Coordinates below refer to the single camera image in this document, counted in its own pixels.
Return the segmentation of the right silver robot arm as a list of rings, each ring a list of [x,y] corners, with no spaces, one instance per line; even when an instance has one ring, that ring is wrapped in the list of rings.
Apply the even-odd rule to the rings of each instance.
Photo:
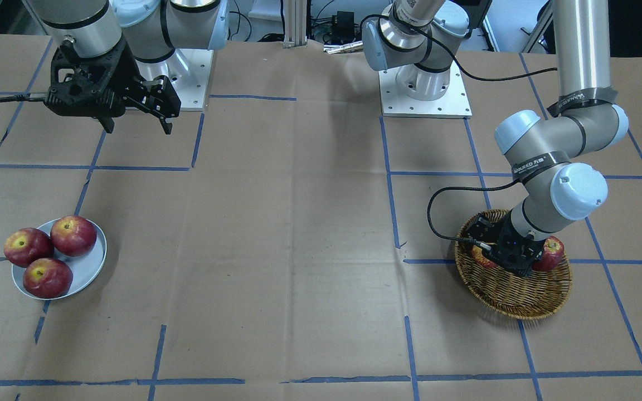
[[[226,1],[32,1],[56,43],[50,86],[31,95],[58,116],[96,119],[105,132],[128,109],[153,116],[165,134],[198,76],[183,49],[227,41]]]

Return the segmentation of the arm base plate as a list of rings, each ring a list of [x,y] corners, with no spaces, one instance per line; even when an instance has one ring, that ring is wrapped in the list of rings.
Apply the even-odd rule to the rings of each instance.
[[[207,105],[208,84],[215,52],[207,49],[176,49],[166,60],[136,61],[147,80],[166,75],[181,100],[181,111],[203,112]]]
[[[378,76],[383,116],[468,119],[473,115],[456,62],[438,74],[407,65],[380,71]]]

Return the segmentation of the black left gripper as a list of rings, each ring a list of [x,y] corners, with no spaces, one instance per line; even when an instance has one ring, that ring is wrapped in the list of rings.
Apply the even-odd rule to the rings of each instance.
[[[542,257],[544,240],[536,241],[533,234],[521,236],[509,216],[499,222],[491,222],[485,215],[475,216],[466,234],[477,241],[474,246],[484,249],[484,256],[515,276],[530,276],[532,264]]]

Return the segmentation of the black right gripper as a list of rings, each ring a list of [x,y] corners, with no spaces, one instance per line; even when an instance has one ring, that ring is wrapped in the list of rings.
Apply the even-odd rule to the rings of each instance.
[[[170,119],[179,117],[181,100],[168,76],[143,81],[124,38],[106,53],[84,58],[64,39],[51,61],[51,83],[44,104],[59,116],[98,118],[107,134],[114,118],[128,106],[154,116],[164,134],[172,133]]]

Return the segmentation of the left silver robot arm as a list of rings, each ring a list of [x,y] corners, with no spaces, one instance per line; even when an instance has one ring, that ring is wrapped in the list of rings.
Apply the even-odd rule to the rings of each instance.
[[[527,197],[497,222],[476,216],[456,238],[517,276],[529,276],[548,239],[589,216],[608,196],[604,176],[573,158],[611,147],[628,132],[611,86],[607,1],[553,1],[560,96],[542,119],[519,111],[494,139]],[[395,1],[360,23],[365,58],[375,71],[397,69],[399,94],[438,101],[469,30],[463,8],[449,1]]]

